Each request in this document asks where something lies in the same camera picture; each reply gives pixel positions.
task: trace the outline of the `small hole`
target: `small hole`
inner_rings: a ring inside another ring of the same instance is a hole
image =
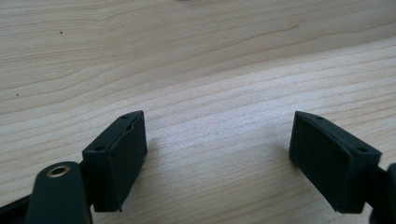
[[[70,166],[58,166],[50,170],[47,173],[47,176],[51,178],[59,177],[61,175],[65,175],[69,171],[70,171]]]
[[[130,123],[130,124],[128,125],[128,127],[125,128],[125,131],[130,131],[131,129],[132,129],[132,123]]]
[[[96,148],[95,148],[95,151],[103,151],[103,150],[105,150],[104,147],[96,147]]]
[[[369,150],[367,150],[367,148],[365,148],[365,147],[358,147],[358,151],[360,151],[360,152],[368,152]]]

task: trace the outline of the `screw hole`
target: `screw hole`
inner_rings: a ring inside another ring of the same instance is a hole
[[[61,175],[67,174],[67,172],[70,171],[70,166],[58,166],[53,169],[51,169],[48,173],[47,176],[54,178],[54,177],[59,177]]]
[[[96,147],[96,148],[95,148],[95,151],[103,151],[103,150],[105,150],[104,147]]]
[[[369,150],[367,150],[367,148],[365,148],[365,147],[358,147],[358,151],[360,151],[360,152],[368,152]]]

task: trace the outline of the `black plastic arm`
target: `black plastic arm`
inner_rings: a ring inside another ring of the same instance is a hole
[[[290,159],[340,213],[374,212],[371,223],[396,223],[396,166],[378,167],[381,152],[330,121],[297,111]]]
[[[96,212],[121,210],[147,153],[143,111],[123,115],[82,151],[81,164],[41,171],[32,195],[0,208],[0,223],[92,223],[92,204]]]

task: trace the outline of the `wooden table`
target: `wooden table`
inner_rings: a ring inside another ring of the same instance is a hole
[[[293,113],[396,161],[394,0],[0,4],[0,205],[144,110],[148,157],[94,223],[367,223],[289,160]]]

